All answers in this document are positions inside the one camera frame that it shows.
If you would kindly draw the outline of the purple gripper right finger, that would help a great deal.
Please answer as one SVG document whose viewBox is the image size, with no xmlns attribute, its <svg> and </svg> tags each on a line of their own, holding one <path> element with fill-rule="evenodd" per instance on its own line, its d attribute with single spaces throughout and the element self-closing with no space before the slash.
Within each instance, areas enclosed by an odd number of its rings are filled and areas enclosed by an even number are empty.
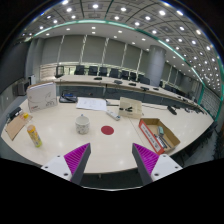
<svg viewBox="0 0 224 224">
<path fill-rule="evenodd" d="M 158 155 L 151 150 L 134 143 L 132 154 L 143 185 L 147 185 L 182 169 L 167 154 Z"/>
</svg>

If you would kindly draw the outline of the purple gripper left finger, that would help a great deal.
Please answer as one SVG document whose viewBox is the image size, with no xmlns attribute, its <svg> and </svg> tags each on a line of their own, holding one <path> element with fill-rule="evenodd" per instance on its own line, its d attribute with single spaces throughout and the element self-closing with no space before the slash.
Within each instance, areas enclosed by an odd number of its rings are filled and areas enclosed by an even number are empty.
<svg viewBox="0 0 224 224">
<path fill-rule="evenodd" d="M 91 145 L 87 143 L 65 155 L 54 157 L 42 169 L 79 185 L 90 154 Z"/>
</svg>

